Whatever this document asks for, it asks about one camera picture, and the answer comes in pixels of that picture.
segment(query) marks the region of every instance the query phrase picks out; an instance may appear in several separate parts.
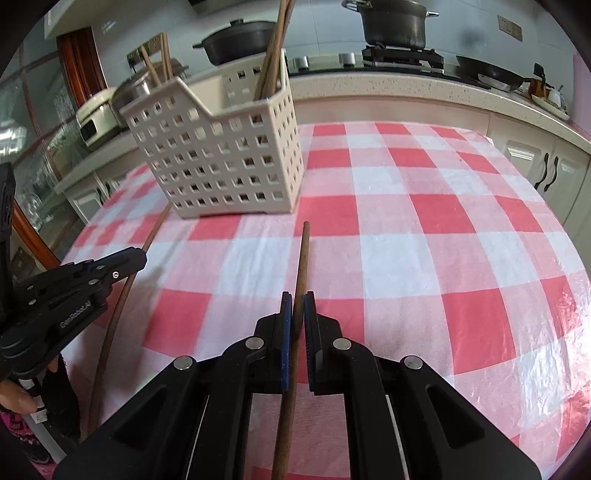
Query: chopstick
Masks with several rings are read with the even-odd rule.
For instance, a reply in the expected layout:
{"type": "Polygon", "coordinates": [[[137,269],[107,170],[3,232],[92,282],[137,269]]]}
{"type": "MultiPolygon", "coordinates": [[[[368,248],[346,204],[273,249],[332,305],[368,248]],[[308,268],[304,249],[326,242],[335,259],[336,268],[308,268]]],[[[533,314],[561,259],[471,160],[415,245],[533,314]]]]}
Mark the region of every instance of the chopstick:
{"type": "MultiPolygon", "coordinates": [[[[168,202],[164,210],[160,213],[160,216],[156,220],[156,223],[150,230],[148,234],[148,238],[144,242],[142,250],[144,252],[148,252],[156,234],[160,230],[160,227],[166,220],[166,217],[170,211],[170,207],[172,207],[172,203],[168,202]]],[[[95,380],[92,384],[92,391],[90,392],[90,405],[89,405],[89,412],[88,412],[88,424],[87,424],[87,437],[94,432],[97,427],[99,426],[99,419],[100,419],[100,401],[103,391],[103,378],[105,376],[105,370],[107,366],[107,360],[109,359],[109,353],[111,352],[111,345],[113,344],[113,339],[115,338],[115,331],[117,330],[117,325],[119,324],[119,319],[121,318],[121,314],[123,313],[123,308],[125,307],[125,302],[127,301],[127,297],[129,292],[131,291],[131,287],[134,284],[135,277],[137,274],[130,275],[125,280],[125,284],[121,289],[121,293],[119,294],[119,298],[117,299],[117,303],[115,304],[115,309],[113,310],[113,315],[107,325],[105,339],[103,340],[103,345],[100,348],[99,354],[99,361],[96,366],[96,373],[95,373],[95,380]]]]}
{"type": "Polygon", "coordinates": [[[301,234],[300,261],[295,282],[294,312],[291,320],[290,382],[287,392],[281,397],[271,480],[284,480],[290,461],[291,434],[296,410],[297,370],[300,360],[300,333],[304,322],[304,295],[307,290],[309,250],[310,222],[304,222],[304,229],[301,234]]]}
{"type": "Polygon", "coordinates": [[[269,40],[267,54],[256,83],[255,100],[269,97],[277,91],[277,79],[281,76],[281,47],[283,46],[295,2],[296,0],[281,0],[275,30],[269,40]]]}
{"type": "Polygon", "coordinates": [[[166,32],[162,32],[160,34],[160,46],[162,54],[162,64],[164,69],[164,77],[167,80],[170,80],[174,75],[172,62],[170,60],[170,50],[168,48],[168,34],[166,32]]]}
{"type": "Polygon", "coordinates": [[[152,77],[152,81],[156,85],[160,85],[161,84],[160,79],[158,78],[158,74],[156,73],[156,69],[154,68],[154,65],[152,65],[152,61],[150,60],[150,56],[148,55],[148,52],[146,51],[146,49],[143,45],[139,48],[139,50],[142,53],[142,58],[144,59],[146,66],[148,67],[148,71],[150,72],[150,76],[152,77]]]}

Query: screw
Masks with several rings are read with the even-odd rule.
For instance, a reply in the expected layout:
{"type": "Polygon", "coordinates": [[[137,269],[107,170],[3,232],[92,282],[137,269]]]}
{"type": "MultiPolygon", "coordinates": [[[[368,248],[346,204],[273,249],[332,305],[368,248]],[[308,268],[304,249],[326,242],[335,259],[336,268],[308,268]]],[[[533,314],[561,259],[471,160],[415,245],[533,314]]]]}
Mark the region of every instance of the screw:
{"type": "Polygon", "coordinates": [[[186,370],[193,365],[193,359],[187,355],[179,356],[174,359],[173,365],[177,370],[186,370]]]}
{"type": "Polygon", "coordinates": [[[333,342],[333,347],[337,350],[349,350],[351,348],[351,340],[346,338],[337,338],[333,342]]]}
{"type": "Polygon", "coordinates": [[[423,366],[423,361],[417,356],[409,355],[404,359],[404,365],[410,370],[419,370],[423,366]]]}
{"type": "Polygon", "coordinates": [[[265,345],[265,341],[259,337],[250,337],[246,340],[245,345],[246,348],[249,348],[250,350],[258,350],[265,345]]]}

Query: glass door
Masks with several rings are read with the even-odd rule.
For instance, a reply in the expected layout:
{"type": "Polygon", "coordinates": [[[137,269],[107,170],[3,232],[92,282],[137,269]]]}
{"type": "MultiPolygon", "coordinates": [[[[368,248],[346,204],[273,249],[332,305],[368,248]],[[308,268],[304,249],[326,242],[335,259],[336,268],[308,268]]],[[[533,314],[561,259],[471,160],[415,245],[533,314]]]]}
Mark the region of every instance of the glass door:
{"type": "MultiPolygon", "coordinates": [[[[67,199],[54,192],[89,154],[75,113],[57,43],[44,38],[41,20],[0,78],[0,162],[12,163],[18,207],[59,261],[84,227],[67,199]]],[[[13,243],[11,254],[15,276],[28,277],[35,265],[27,258],[31,251],[13,243]]]]}

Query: pot handle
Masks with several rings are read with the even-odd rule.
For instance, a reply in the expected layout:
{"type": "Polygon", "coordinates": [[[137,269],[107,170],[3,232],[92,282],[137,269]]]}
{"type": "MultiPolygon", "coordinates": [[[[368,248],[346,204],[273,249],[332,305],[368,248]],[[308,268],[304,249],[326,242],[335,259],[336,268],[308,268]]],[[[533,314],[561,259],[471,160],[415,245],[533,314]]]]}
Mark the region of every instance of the pot handle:
{"type": "Polygon", "coordinates": [[[359,6],[373,8],[369,0],[343,0],[340,5],[352,12],[359,12],[359,6]]]}

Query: kitchen counter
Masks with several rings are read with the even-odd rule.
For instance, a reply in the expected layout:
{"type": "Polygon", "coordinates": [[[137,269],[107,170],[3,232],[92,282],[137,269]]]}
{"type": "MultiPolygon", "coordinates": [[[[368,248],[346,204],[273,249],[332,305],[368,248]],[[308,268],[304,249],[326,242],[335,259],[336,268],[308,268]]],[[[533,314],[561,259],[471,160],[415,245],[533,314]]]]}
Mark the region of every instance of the kitchen counter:
{"type": "Polygon", "coordinates": [[[67,189],[92,174],[94,171],[104,167],[113,160],[138,148],[134,136],[125,131],[110,140],[98,150],[86,157],[75,166],[54,188],[56,193],[64,193],[67,189]]]}
{"type": "Polygon", "coordinates": [[[342,97],[397,97],[453,103],[508,116],[548,131],[591,154],[583,135],[517,93],[406,73],[313,73],[290,79],[297,102],[342,97]]]}

